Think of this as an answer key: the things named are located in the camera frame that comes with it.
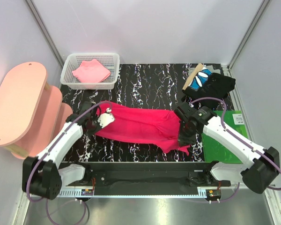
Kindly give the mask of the crimson red t-shirt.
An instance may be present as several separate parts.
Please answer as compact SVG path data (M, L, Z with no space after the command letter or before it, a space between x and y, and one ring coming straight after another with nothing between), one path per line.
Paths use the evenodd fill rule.
M179 150L189 155L187 146L179 146L180 119L173 111L111 105L115 121L98 131L97 136L125 143L154 144L164 153Z

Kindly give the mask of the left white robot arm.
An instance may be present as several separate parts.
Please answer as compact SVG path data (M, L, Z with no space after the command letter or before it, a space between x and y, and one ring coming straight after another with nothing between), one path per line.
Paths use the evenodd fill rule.
M88 166L73 163L61 168L61 162L72 146L90 130L92 134L105 128L114 121L111 114L111 103L102 101L97 104L85 104L85 110L80 114L71 114L66 119L57 136L36 156L28 156L22 165L22 190L27 198L38 200L55 199L60 190L73 183L85 186L91 182L92 174Z

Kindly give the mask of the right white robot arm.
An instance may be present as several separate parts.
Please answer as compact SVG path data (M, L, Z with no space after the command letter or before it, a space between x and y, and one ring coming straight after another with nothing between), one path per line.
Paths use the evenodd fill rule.
M261 194L280 174L279 152L253 143L229 125L221 121L214 111L206 106L196 110L186 102L174 113L180 119L178 142L180 145L194 144L197 134L205 134L232 152L240 164L212 161L203 170L203 180L213 186L225 180L245 184L251 191Z

